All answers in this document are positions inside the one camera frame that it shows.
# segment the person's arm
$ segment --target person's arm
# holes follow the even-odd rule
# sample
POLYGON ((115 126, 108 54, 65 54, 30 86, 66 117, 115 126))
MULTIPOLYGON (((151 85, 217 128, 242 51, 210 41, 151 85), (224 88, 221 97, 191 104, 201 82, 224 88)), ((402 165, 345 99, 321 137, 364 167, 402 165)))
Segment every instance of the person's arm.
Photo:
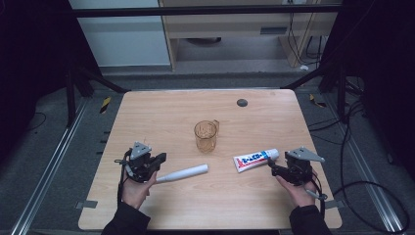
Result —
POLYGON ((122 187, 122 202, 118 205, 113 220, 104 228, 102 235, 144 235, 150 218, 138 211, 147 196, 150 187, 156 183, 157 173, 149 181, 137 183, 127 179, 122 187))
POLYGON ((331 235, 323 216, 315 205, 296 207, 290 214, 290 223, 295 235, 331 235))
POLYGON ((144 235, 150 218, 126 203, 120 203, 113 220, 105 226, 102 235, 144 235))
POLYGON ((294 186, 281 176, 276 176, 276 178, 289 193, 295 207, 290 214, 293 233, 295 235, 332 234, 320 211, 315 206, 315 199, 305 191, 305 189, 312 192, 316 191, 312 182, 308 182, 304 186, 294 186))

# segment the aluminum rail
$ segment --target aluminum rail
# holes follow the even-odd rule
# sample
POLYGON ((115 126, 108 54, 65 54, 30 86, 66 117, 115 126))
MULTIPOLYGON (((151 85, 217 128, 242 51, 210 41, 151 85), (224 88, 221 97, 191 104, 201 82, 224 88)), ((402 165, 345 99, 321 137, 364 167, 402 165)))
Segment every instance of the aluminum rail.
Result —
MULTIPOLYGON (((338 115, 335 108, 336 105, 334 98, 327 94, 325 94, 324 97, 328 101, 328 106, 331 109, 333 115, 337 117, 338 115)), ((339 123, 339 128, 342 131, 342 134, 346 134, 346 127, 344 124, 339 123)), ((350 150, 351 158, 357 167, 360 177, 366 181, 379 183, 375 173, 372 171, 369 164, 365 161, 363 154, 360 152, 359 147, 357 146, 357 143, 352 136, 348 140, 347 145, 350 150)), ((387 230, 390 232, 402 230, 403 226, 396 212, 394 211, 391 202, 388 199, 388 195, 384 192, 384 190, 373 185, 366 185, 366 188, 387 230)))
POLYGON ((15 223, 14 227, 12 228, 12 235, 24 235, 27 233, 30 224, 33 222, 34 217, 36 216, 37 211, 40 208, 40 205, 43 202, 43 199, 46 196, 46 193, 49 189, 50 184, 52 183, 54 176, 61 164, 62 159, 64 158, 65 152, 68 149, 69 143, 77 130, 80 121, 82 120, 83 114, 85 112, 85 108, 87 106, 88 100, 82 99, 81 103, 79 104, 79 108, 77 111, 77 116, 72 124, 72 126, 67 127, 65 133, 58 144, 58 147, 55 150, 49 164, 46 166, 45 171, 39 183, 36 186, 33 194, 31 195, 28 203, 26 204, 24 211, 22 212, 20 218, 15 223))

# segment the metal bracket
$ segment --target metal bracket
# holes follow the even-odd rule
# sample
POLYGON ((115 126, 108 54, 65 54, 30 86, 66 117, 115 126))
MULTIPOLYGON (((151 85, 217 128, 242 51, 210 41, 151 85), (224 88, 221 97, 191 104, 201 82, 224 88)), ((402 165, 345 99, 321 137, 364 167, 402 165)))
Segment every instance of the metal bracket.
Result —
POLYGON ((343 200, 340 201, 336 201, 336 200, 332 200, 332 201, 328 201, 325 202, 326 204, 326 209, 331 209, 331 208, 344 208, 346 207, 345 202, 343 202, 343 200))
POLYGON ((98 202, 97 201, 87 201, 84 202, 77 202, 75 205, 76 209, 84 209, 84 208, 90 208, 95 209, 97 208, 98 202))
POLYGON ((320 162, 320 163, 326 162, 324 158, 321 158, 320 156, 307 150, 304 146, 301 146, 301 148, 298 148, 298 149, 288 151, 287 154, 299 160, 315 161, 315 162, 320 162))
POLYGON ((135 160, 135 159, 149 153, 150 151, 152 151, 152 147, 144 145, 144 144, 136 141, 134 143, 133 148, 132 148, 130 159, 135 160))

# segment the human hand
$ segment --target human hand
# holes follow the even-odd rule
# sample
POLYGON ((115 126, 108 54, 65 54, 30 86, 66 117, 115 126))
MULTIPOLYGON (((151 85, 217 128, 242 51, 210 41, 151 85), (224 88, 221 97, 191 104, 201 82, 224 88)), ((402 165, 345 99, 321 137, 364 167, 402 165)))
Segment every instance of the human hand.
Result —
POLYGON ((128 178, 122 187, 122 201, 136 210, 139 210, 144 200, 146 200, 146 197, 150 196, 150 187, 156 183, 156 179, 156 171, 152 174, 149 181, 144 183, 139 183, 128 178))
POLYGON ((308 189, 311 192, 316 192, 317 189, 315 188, 312 182, 307 182, 305 185, 294 186, 293 184, 287 182, 283 177, 280 175, 276 176, 278 182, 283 186, 290 195, 291 201, 294 204, 294 207, 305 207, 315 204, 315 198, 310 196, 305 190, 308 189))

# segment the toothpaste tube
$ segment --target toothpaste tube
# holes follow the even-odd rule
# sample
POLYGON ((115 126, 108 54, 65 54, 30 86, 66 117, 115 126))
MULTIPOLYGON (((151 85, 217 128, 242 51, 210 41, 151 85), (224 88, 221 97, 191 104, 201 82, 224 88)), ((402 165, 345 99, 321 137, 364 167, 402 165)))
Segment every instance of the toothpaste tube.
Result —
POLYGON ((235 167, 238 172, 242 172, 246 169, 255 167, 257 165, 264 165, 268 161, 268 158, 271 158, 272 161, 275 161, 279 157, 278 150, 270 149, 253 154, 243 155, 234 157, 235 167))

